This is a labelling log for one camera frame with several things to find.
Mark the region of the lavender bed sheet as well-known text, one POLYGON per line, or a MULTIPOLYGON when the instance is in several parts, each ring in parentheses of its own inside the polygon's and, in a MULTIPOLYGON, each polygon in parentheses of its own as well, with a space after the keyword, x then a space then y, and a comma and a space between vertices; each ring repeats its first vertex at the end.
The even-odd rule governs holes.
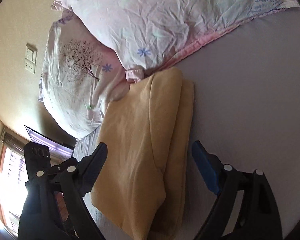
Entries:
MULTIPOLYGON (((216 200, 192 157, 197 140, 223 164, 264 172, 282 239, 293 239, 300 222, 300 7, 252 20, 174 68, 194 84, 184 213, 174 239, 196 239, 216 200)), ((132 239, 92 204, 92 190, 87 204, 104 239, 132 239)))

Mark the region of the dark flat screen monitor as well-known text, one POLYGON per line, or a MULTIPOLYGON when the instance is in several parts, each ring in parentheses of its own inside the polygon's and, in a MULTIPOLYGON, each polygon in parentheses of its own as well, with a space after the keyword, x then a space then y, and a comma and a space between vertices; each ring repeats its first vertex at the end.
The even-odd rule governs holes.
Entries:
POLYGON ((73 157, 74 147, 52 140, 28 126, 25 126, 25 129, 32 142, 45 145, 49 148, 51 157, 62 160, 73 157))

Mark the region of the pink pillow with tree print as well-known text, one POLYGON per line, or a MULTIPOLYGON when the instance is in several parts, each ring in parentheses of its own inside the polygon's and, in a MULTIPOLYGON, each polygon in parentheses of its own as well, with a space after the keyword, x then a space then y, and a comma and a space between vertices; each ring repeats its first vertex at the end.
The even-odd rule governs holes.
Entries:
POLYGON ((108 104, 130 84, 116 53, 99 42, 68 10, 51 25, 43 68, 43 104, 69 135, 82 139, 97 129, 108 104))

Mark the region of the white wall switch plate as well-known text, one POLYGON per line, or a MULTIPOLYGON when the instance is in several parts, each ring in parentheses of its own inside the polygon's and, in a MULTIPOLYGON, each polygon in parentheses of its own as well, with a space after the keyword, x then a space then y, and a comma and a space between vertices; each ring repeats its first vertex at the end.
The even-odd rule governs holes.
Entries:
POLYGON ((24 68, 35 74, 36 72, 36 59, 37 59, 37 48, 29 43, 26 44, 24 68))

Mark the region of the tan garment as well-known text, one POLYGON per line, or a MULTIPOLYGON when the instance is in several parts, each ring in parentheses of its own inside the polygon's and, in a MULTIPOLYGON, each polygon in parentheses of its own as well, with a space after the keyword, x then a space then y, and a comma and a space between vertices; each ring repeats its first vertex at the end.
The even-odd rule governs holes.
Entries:
POLYGON ((92 204, 132 239, 174 239, 185 205, 194 84, 170 68, 132 84, 107 108, 108 156, 92 204))

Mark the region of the pink pillow with flower print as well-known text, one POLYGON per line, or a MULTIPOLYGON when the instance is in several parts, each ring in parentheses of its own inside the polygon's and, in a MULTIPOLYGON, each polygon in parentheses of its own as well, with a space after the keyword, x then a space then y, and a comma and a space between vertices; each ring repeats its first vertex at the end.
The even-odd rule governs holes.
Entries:
POLYGON ((296 0, 55 0, 115 51, 128 81, 169 68, 243 23, 296 0))

